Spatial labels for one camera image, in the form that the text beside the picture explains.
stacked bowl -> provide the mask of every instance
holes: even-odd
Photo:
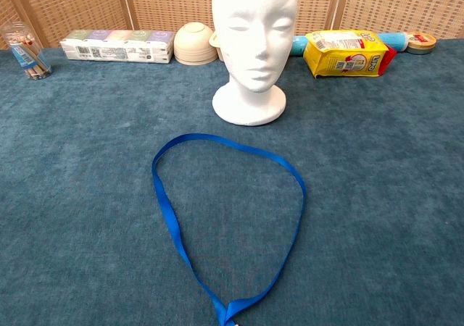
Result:
[[[174,38],[174,56],[185,65],[203,65],[218,57],[210,45],[212,30],[200,22],[185,24]]]

ribbon loop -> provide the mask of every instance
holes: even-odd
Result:
[[[214,141],[216,143],[221,143],[225,146],[231,147],[233,149],[237,149],[239,151],[247,152],[249,154],[255,154],[258,156],[262,156],[268,159],[273,160],[274,162],[280,164],[282,167],[284,167],[286,170],[288,170],[297,180],[299,186],[302,189],[302,194],[303,194],[303,202],[302,202],[302,209],[301,213],[298,219],[297,227],[295,228],[294,231],[294,236],[293,236],[293,241],[291,243],[291,246],[282,262],[281,268],[278,270],[277,274],[274,276],[272,281],[270,282],[269,286],[260,294],[256,295],[255,297],[251,298],[244,298],[244,299],[237,299],[235,301],[232,301],[229,303],[228,307],[225,308],[224,304],[220,301],[220,299],[206,286],[206,284],[203,283],[203,281],[200,280],[198,275],[195,273],[195,269],[193,268],[189,256],[183,246],[182,242],[182,237],[181,237],[181,227],[179,226],[179,222],[177,220],[177,217],[175,215],[174,209],[171,206],[171,203],[169,201],[169,198],[167,197],[165,188],[161,182],[160,177],[157,174],[157,163],[161,159],[162,155],[171,147],[174,147],[175,145],[179,143],[183,143],[185,141],[193,141],[193,140],[206,140],[206,141]],[[288,163],[283,157],[273,154],[272,152],[262,150],[262,149],[257,149],[256,147],[251,147],[251,146],[246,146],[246,145],[241,145],[240,143],[237,143],[235,141],[228,140],[226,138],[217,136],[217,135],[210,135],[210,134],[200,134],[200,133],[192,133],[192,134],[185,134],[185,135],[180,135],[177,138],[172,139],[168,143],[166,143],[156,154],[156,156],[153,159],[152,163],[152,175],[153,175],[153,187],[154,187],[154,192],[156,194],[159,207],[161,208],[161,212],[163,214],[163,217],[165,218],[167,228],[169,230],[169,233],[171,235],[171,238],[173,239],[174,246],[177,249],[178,253],[181,255],[182,259],[185,261],[187,266],[190,268],[192,273],[194,274],[194,277],[198,284],[203,288],[203,290],[206,291],[206,293],[210,296],[211,301],[213,306],[215,307],[215,312],[217,316],[217,320],[219,322],[220,326],[238,326],[234,321],[232,321],[232,318],[237,315],[239,312],[251,307],[252,305],[256,304],[258,301],[263,299],[268,292],[271,290],[271,288],[275,285],[277,279],[279,278],[280,274],[282,273],[283,268],[285,267],[285,263],[287,262],[290,252],[294,247],[295,241],[297,240],[298,232],[299,232],[299,227],[301,225],[302,221],[302,215],[305,212],[305,204],[306,204],[306,199],[307,199],[307,191],[306,191],[306,186],[305,182],[303,181],[303,178],[300,176],[300,174],[297,172],[297,170],[290,164]]]

yellow package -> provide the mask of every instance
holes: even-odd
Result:
[[[304,60],[317,76],[381,76],[397,54],[366,30],[322,30],[306,35]]]

blue roll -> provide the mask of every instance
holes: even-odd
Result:
[[[293,57],[303,57],[307,45],[306,36],[295,36],[291,47],[290,55]]]
[[[409,44],[407,33],[379,33],[377,35],[383,43],[398,52],[403,52]]]

bamboo panel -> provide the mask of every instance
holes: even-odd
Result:
[[[324,29],[331,0],[299,0],[297,33]],[[140,29],[178,30],[199,21],[213,28],[211,0],[133,0]]]
[[[131,29],[121,0],[28,0],[51,47],[74,29]]]
[[[0,0],[0,11],[0,25],[6,22],[14,22],[20,20],[20,17],[18,16],[15,6],[13,5],[11,0]],[[7,45],[0,36],[0,49],[7,48]]]
[[[464,26],[464,0],[347,0],[340,28],[376,32],[423,31],[456,38]]]

